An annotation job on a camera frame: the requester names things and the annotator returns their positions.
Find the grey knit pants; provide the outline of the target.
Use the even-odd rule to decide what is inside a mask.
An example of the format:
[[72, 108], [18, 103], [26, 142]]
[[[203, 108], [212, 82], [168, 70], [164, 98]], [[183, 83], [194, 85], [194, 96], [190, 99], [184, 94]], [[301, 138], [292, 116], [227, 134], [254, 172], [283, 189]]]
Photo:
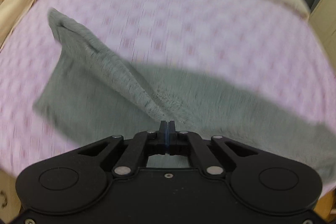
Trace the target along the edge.
[[55, 9], [48, 21], [62, 51], [34, 110], [77, 143], [132, 138], [175, 121], [179, 130], [224, 135], [311, 166], [324, 184], [335, 182], [335, 134], [324, 124], [216, 77], [132, 64]]

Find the purple checkered bed sheet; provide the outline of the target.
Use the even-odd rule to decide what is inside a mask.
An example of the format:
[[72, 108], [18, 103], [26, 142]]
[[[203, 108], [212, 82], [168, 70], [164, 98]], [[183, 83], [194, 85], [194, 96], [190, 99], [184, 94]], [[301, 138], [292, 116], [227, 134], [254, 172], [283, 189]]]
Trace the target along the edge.
[[1, 168], [75, 144], [33, 112], [60, 55], [55, 8], [125, 59], [184, 67], [256, 91], [335, 129], [335, 74], [309, 23], [274, 0], [38, 0], [1, 50]]

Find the beige bed skirt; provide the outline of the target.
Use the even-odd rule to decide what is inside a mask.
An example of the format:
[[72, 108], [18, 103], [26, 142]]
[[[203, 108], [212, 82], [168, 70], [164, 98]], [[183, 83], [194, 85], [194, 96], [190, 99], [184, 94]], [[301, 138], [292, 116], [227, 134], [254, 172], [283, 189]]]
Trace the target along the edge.
[[1, 3], [1, 48], [15, 26], [37, 0], [4, 0]]

